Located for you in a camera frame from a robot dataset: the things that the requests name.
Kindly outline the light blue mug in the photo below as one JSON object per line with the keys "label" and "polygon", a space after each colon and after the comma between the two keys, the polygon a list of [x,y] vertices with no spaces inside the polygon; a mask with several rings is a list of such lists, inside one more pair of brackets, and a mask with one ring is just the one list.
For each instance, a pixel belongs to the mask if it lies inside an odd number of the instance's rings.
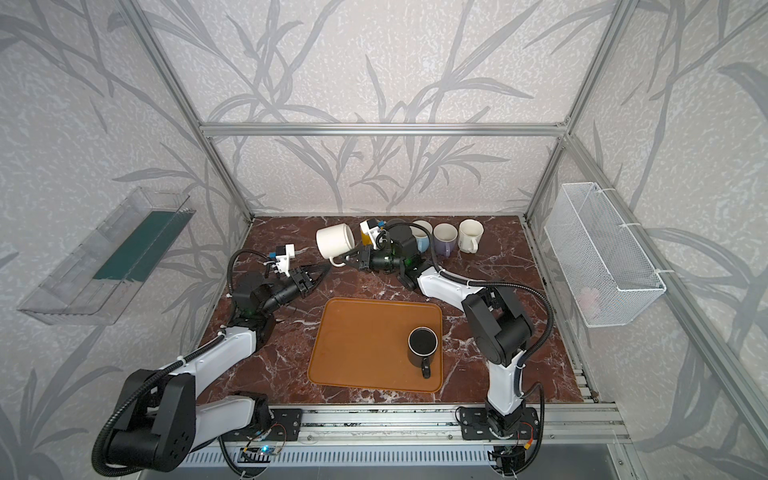
{"label": "light blue mug", "polygon": [[415,220],[413,224],[411,231],[416,239],[418,250],[425,253],[430,246],[430,235],[433,233],[433,227],[426,220]]}

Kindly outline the cream white mug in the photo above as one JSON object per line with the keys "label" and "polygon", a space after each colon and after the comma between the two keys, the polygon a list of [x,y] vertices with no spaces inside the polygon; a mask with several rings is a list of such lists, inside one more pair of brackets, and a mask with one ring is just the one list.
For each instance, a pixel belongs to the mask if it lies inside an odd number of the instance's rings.
{"label": "cream white mug", "polygon": [[346,223],[322,228],[315,235],[317,248],[321,256],[335,267],[342,267],[343,262],[336,259],[344,256],[356,247],[351,228]]}

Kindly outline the purple mug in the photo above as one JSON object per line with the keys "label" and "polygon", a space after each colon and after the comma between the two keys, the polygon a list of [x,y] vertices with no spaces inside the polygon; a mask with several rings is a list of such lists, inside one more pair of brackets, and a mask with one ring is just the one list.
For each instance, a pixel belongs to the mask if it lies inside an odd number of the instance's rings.
{"label": "purple mug", "polygon": [[440,223],[433,228],[434,250],[439,256],[448,258],[457,249],[458,230],[449,223]]}

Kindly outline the white faceted mug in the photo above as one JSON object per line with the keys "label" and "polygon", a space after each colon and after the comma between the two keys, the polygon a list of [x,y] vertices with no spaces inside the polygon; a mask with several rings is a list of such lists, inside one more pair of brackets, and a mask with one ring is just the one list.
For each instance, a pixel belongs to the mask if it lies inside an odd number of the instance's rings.
{"label": "white faceted mug", "polygon": [[474,219],[465,219],[460,223],[458,233],[459,250],[468,254],[477,253],[484,234],[483,224]]}

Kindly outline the black mug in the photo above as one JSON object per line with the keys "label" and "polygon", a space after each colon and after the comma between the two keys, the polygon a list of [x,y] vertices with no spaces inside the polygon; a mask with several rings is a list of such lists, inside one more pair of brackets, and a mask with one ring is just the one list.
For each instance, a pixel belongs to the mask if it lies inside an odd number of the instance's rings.
{"label": "black mug", "polygon": [[431,364],[439,346],[438,336],[431,328],[420,326],[413,329],[407,339],[407,356],[410,364],[418,368],[424,379],[432,376]]}

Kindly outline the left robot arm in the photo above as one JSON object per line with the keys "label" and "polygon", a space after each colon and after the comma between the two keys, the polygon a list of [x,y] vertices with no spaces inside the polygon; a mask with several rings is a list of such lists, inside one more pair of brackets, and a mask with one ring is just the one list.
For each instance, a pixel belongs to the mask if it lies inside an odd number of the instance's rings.
{"label": "left robot arm", "polygon": [[239,392],[204,405],[197,399],[231,367],[265,346],[276,324],[275,312],[312,293],[331,266],[299,266],[275,278],[250,271],[236,279],[234,265],[243,253],[236,251],[227,265],[232,311],[216,336],[161,369],[139,369],[125,380],[92,449],[91,463],[98,474],[169,472],[189,453],[222,443],[233,431],[269,434],[274,420],[264,394]]}

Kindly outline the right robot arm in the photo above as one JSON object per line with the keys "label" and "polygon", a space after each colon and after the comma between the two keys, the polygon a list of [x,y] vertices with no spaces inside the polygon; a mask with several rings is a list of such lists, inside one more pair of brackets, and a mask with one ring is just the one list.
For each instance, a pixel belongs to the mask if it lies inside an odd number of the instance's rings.
{"label": "right robot arm", "polygon": [[396,274],[409,290],[461,310],[480,353],[487,360],[486,412],[499,437],[522,421],[534,392],[545,402],[543,386],[523,389],[528,360],[554,329],[553,308],[536,289],[506,281],[475,280],[440,265],[435,236],[413,222],[375,219],[360,224],[363,244],[342,256],[359,271]]}

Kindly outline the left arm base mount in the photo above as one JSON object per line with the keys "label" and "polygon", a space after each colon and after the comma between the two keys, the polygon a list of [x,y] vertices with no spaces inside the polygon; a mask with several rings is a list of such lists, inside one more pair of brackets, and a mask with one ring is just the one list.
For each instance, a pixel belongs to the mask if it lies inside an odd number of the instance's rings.
{"label": "left arm base mount", "polygon": [[248,427],[228,435],[229,441],[296,442],[302,426],[303,410],[279,408],[271,411],[271,423],[265,427]]}

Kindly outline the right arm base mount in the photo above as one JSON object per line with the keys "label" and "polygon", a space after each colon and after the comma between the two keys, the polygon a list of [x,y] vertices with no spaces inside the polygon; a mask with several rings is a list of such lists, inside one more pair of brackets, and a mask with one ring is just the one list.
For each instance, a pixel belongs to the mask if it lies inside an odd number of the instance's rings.
{"label": "right arm base mount", "polygon": [[536,441],[540,427],[534,407],[521,405],[508,415],[502,415],[489,405],[459,406],[455,418],[463,440],[523,440]]}

